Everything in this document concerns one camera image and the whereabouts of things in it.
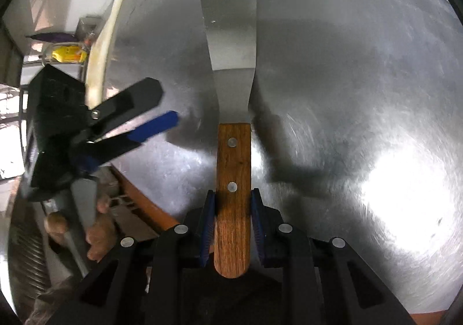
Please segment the person's left hand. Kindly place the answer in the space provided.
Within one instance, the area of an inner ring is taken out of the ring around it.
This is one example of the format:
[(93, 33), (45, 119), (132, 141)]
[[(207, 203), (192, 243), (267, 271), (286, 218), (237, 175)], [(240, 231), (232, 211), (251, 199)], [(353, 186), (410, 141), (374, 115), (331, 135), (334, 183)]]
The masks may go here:
[[(111, 198), (104, 194), (97, 200), (97, 216), (92, 226), (86, 229), (86, 242), (89, 251), (86, 256), (90, 261), (99, 262), (113, 248), (118, 239), (113, 218), (109, 214)], [(65, 216), (57, 211), (48, 214), (44, 220), (50, 248), (57, 254), (69, 251), (65, 234), (69, 226)]]

